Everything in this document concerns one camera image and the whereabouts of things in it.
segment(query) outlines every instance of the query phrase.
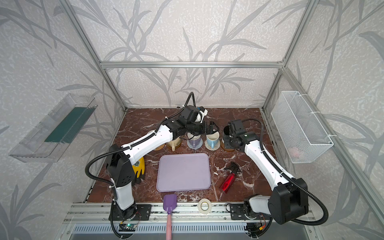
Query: wallpaper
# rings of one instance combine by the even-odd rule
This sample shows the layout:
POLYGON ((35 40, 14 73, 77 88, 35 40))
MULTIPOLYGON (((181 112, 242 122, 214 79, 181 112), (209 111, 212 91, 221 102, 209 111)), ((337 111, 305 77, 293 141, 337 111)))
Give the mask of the wallpaper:
POLYGON ((281 61, 307 0, 70 0, 102 61, 281 61))
MULTIPOLYGON (((57 1, 0 1, 0 238, 53 239, 90 186, 86 163, 118 130, 121 107, 57 1), (23 163, 9 152, 68 93, 96 108, 57 163, 23 163)), ((91 170, 96 173, 98 166, 91 170)))
MULTIPOLYGON (((271 111, 281 91, 293 91, 283 76, 265 112, 271 124, 276 145, 283 155, 286 169, 296 178, 303 178, 308 190, 317 196, 327 207, 329 218, 319 226, 327 240, 378 240, 384 239, 384 229, 360 195, 349 175, 344 171, 332 148, 314 162, 292 164, 284 144, 279 136, 271 111)), ((311 210, 316 219, 323 215, 321 208, 309 199, 311 210)))
POLYGON ((276 73, 274 68, 108 69, 126 105, 140 108, 181 106, 191 91, 199 106, 261 107, 276 73))
POLYGON ((288 63, 382 197, 383 23, 383 0, 319 5, 288 63))

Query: white mesh basket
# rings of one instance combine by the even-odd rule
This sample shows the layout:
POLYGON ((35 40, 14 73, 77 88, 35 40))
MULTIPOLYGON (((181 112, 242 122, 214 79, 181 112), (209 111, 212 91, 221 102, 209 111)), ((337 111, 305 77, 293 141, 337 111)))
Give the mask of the white mesh basket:
POLYGON ((313 162, 333 146, 298 91, 282 91, 271 114, 292 163, 313 162))

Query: marble tabletop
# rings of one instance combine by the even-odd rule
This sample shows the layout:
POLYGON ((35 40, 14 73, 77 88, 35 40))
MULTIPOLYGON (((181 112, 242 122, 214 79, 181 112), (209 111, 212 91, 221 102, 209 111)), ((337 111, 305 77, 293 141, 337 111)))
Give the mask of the marble tabletop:
MULTIPOLYGON (((177 112, 174 108, 155 108, 155 109, 128 109, 114 143, 118 146, 132 142, 156 128, 159 121, 165 116, 177 112)), ((208 108, 206 121, 214 121, 220 127, 220 140, 222 129, 227 126, 230 120, 257 118, 262 119, 259 108, 208 108)), ((255 121, 244 123, 244 127, 249 131, 260 134, 260 125, 255 121)), ((264 131, 263 142, 268 151, 275 156, 268 132, 264 131)), ((190 149, 187 141, 183 140, 182 145, 172 152, 166 146, 159 151, 151 151, 144 156, 145 160, 145 179, 140 184, 132 188, 136 202, 162 202, 165 194, 176 193, 179 202, 198 202, 202 198, 207 198, 212 202, 239 202, 244 198, 254 194, 271 195, 271 188, 264 175, 256 164, 243 152, 237 150, 227 152, 221 147, 216 151, 208 150, 204 144, 198 150, 190 149), (178 192, 158 192, 156 189, 159 159, 167 154, 185 154, 204 152, 209 157, 211 186, 205 190, 178 191, 178 192), (224 170, 230 162, 237 163, 241 172, 238 173, 235 181, 224 193, 219 189, 221 183, 227 177, 229 171, 224 170)), ((105 165, 103 165, 99 177, 109 179, 105 165)), ((108 185, 103 182, 96 182, 88 197, 88 202, 111 202, 113 196, 108 185)))

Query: masking tape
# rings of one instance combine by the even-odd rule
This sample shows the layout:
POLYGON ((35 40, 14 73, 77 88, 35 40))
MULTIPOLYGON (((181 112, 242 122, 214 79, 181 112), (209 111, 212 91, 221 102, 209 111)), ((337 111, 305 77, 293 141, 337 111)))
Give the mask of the masking tape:
POLYGON ((199 212, 200 212, 201 214, 209 214, 209 213, 211 212, 211 209, 212 209, 211 201, 208 200, 208 199, 206 199, 206 198, 203 198, 203 199, 200 200, 199 203, 197 204, 197 209, 199 210, 199 212), (207 209, 207 210, 203 210, 203 209, 201 208, 201 205, 202 205, 204 202, 208 204, 208 209, 207 209))

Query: lavender plastic tray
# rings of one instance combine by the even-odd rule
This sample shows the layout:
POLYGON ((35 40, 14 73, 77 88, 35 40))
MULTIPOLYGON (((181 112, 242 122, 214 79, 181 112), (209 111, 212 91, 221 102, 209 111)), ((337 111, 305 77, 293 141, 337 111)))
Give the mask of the lavender plastic tray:
POLYGON ((172 154, 160 158, 156 184, 159 192, 201 190, 210 186, 207 154, 172 154))

